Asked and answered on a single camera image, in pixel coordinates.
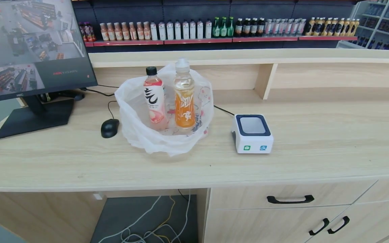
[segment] hikvision logo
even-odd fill
[[[62,75],[62,74],[72,74],[77,73],[77,70],[65,71],[65,72],[54,72],[54,75]]]

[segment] plastic bag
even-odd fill
[[[166,152],[170,156],[190,151],[201,138],[208,134],[208,125],[214,115],[211,83],[198,72],[190,69],[194,79],[194,111],[196,125],[189,133],[182,133],[175,125],[175,64],[168,64],[157,72],[165,86],[165,103],[168,128],[164,131],[150,129],[147,102],[144,97],[144,81],[147,76],[128,79],[115,92],[120,106],[122,134],[135,147],[144,148],[149,154]]]

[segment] white bottle cap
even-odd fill
[[[190,64],[185,58],[180,57],[175,63],[175,69],[177,73],[188,73],[190,72]]]

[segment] black computer mouse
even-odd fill
[[[119,126],[118,119],[105,120],[105,122],[102,124],[102,129],[101,129],[102,137],[110,138],[115,136],[118,132],[118,126]]]

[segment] monitor base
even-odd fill
[[[0,129],[0,138],[66,125],[74,100],[42,104],[37,96],[23,97],[28,107],[11,112]]]

